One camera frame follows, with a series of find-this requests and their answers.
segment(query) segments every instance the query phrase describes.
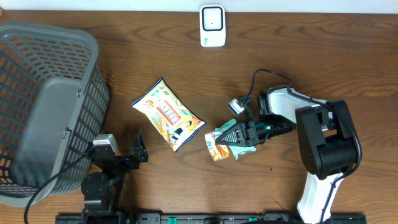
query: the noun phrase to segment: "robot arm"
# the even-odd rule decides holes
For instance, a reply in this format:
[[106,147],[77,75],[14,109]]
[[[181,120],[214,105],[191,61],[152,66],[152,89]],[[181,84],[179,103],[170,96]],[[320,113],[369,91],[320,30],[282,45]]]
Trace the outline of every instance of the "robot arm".
[[[246,115],[248,119],[246,122],[235,124],[216,142],[230,146],[254,146],[265,143],[273,136],[297,129],[300,155],[308,170],[304,193],[297,210],[303,222],[318,223],[332,187],[331,183],[352,169],[358,155],[353,133],[347,129],[342,118],[338,118],[321,105],[298,96],[304,95],[287,86],[262,90],[257,97],[259,120],[254,121]],[[317,102],[331,106],[343,116],[348,125],[354,128],[344,101],[317,100]],[[233,113],[248,110],[236,100],[233,100],[228,107],[232,108]],[[324,137],[323,131],[326,130],[336,130],[336,134]],[[322,221],[331,216],[330,207],[341,181],[335,184],[335,190],[332,191]]]

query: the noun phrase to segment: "snack bag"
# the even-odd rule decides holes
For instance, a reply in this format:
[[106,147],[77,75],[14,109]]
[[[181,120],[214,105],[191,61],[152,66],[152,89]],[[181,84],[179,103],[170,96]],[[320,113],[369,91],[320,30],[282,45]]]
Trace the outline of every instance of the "snack bag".
[[214,161],[222,160],[229,157],[228,147],[216,144],[216,138],[218,138],[218,136],[220,136],[221,134],[221,132],[217,131],[205,134],[207,148],[209,149]]
[[206,125],[180,102],[163,78],[132,107],[148,117],[175,152]]

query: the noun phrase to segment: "cartoon figure on package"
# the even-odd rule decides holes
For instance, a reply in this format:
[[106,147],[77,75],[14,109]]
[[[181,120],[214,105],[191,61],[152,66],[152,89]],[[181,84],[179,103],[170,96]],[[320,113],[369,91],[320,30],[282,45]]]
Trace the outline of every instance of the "cartoon figure on package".
[[206,123],[197,118],[160,79],[132,107],[144,113],[175,152]]

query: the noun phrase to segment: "wood grain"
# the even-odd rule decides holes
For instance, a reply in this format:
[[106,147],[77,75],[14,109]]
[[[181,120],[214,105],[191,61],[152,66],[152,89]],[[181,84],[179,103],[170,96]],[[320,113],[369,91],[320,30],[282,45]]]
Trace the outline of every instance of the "wood grain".
[[[237,161],[213,162],[203,138],[233,118],[226,105],[246,94],[253,71],[268,68],[293,76],[303,94],[349,105],[363,162],[342,183],[332,210],[363,212],[370,224],[397,223],[398,16],[227,13],[226,18],[226,45],[215,49],[200,46],[198,13],[4,11],[2,20],[95,36],[98,65],[111,91],[104,129],[126,152],[141,128],[149,150],[149,162],[127,177],[122,205],[164,213],[293,209],[306,176],[296,132]],[[159,77],[208,123],[178,153],[130,106]],[[284,82],[261,74],[253,92]],[[50,196],[31,208],[29,218],[53,223],[56,214],[82,208],[80,191]],[[0,206],[0,223],[21,223],[23,211]]]

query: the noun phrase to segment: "plastic basket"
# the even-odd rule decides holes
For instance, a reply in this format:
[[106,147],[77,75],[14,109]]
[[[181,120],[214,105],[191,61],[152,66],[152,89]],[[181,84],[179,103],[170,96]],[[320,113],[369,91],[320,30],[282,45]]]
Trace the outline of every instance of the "plastic basket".
[[[99,133],[109,92],[98,45],[81,30],[0,24],[0,202],[23,207],[46,180],[75,161]],[[90,161],[41,191],[75,191]]]

